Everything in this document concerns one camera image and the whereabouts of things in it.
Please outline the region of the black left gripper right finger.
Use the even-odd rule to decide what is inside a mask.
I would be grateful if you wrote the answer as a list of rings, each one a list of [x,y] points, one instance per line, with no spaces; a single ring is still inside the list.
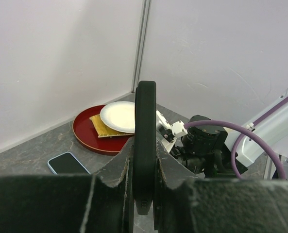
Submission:
[[[201,179],[156,144],[160,233],[288,233],[288,181]]]

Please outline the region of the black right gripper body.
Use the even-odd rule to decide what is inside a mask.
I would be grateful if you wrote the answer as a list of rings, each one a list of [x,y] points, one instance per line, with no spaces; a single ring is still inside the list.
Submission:
[[[191,127],[181,137],[182,146],[170,154],[194,174],[205,178],[235,178],[231,152],[225,145],[228,132],[221,126]]]

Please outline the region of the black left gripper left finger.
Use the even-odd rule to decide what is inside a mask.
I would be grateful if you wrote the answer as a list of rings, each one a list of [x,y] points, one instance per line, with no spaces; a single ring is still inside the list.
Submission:
[[[0,176],[0,233],[131,233],[133,148],[91,175]]]

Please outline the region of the blue-cased smartphone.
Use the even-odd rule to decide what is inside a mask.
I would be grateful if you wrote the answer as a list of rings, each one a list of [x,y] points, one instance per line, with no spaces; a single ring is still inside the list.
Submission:
[[[71,153],[65,152],[47,161],[53,174],[90,174],[84,165]]]

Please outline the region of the black smartphone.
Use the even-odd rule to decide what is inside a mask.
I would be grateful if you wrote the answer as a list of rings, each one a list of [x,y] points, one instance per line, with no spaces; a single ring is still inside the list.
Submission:
[[[156,163],[156,83],[140,81],[135,98],[133,196],[137,213],[147,215],[154,194]]]

